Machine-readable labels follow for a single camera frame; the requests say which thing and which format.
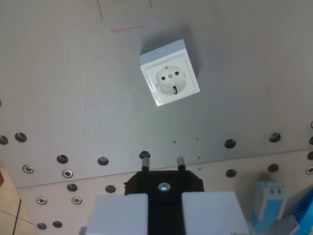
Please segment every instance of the red marking line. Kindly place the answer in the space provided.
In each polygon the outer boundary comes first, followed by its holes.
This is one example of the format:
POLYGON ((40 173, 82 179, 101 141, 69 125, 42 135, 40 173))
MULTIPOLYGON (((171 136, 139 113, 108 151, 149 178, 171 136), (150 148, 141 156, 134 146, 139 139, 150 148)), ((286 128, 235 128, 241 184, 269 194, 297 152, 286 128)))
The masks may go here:
POLYGON ((142 27, 144 27, 144 25, 135 26, 135 27, 131 27, 131 28, 123 28, 123 29, 118 29, 118 30, 111 30, 110 32, 111 32, 111 33, 114 33, 114 32, 120 32, 120 31, 129 30, 129 29, 134 29, 134 28, 142 28, 142 27))
POLYGON ((97 2, 98 2, 98 8, 99 8, 99 13, 100 13, 100 16, 101 16, 101 20, 103 20, 100 2, 99 2, 99 0, 97 0, 97 2))

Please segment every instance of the electrical socket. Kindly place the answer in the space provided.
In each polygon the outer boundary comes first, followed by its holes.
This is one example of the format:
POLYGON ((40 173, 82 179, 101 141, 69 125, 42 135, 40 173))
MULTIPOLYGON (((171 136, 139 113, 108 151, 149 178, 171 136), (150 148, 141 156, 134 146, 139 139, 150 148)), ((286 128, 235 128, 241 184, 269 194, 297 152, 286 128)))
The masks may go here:
POLYGON ((200 91, 183 39, 142 54, 140 64, 157 106, 200 91))

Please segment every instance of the blue component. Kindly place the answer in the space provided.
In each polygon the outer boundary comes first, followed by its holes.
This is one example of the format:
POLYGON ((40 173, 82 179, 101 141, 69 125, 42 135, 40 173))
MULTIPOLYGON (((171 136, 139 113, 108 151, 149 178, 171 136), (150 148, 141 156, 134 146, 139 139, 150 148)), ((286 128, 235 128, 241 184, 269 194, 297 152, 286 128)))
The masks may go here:
POLYGON ((298 221, 301 230, 309 234, 313 226, 313 189, 299 202, 292 215, 298 221))
POLYGON ((251 224, 255 233, 264 233, 269 230, 272 224, 276 221, 276 216, 267 216, 261 220, 258 220, 258 217, 255 211, 252 212, 251 224))
POLYGON ((281 199, 270 199, 266 203, 264 217, 273 216, 275 219, 279 214, 279 210, 282 206, 283 200, 281 199))

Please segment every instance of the metal pin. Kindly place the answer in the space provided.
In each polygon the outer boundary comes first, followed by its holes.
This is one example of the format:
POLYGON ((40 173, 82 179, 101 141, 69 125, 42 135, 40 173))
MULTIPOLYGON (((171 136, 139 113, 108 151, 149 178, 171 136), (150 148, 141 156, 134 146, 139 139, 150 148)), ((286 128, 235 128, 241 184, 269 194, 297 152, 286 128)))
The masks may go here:
POLYGON ((141 170, 142 171, 149 171, 150 168, 150 159, 145 157, 142 159, 142 167, 141 170))
POLYGON ((184 157, 177 158, 177 167, 178 167, 178 170, 186 170, 184 157))

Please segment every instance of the outlet faceplate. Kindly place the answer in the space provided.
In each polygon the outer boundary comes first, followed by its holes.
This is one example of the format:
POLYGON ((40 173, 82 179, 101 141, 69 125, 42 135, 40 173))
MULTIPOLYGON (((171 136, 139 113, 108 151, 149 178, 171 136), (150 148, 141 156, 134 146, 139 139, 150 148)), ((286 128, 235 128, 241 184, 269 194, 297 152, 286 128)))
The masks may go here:
POLYGON ((183 39, 142 54, 140 64, 157 106, 200 91, 183 39))

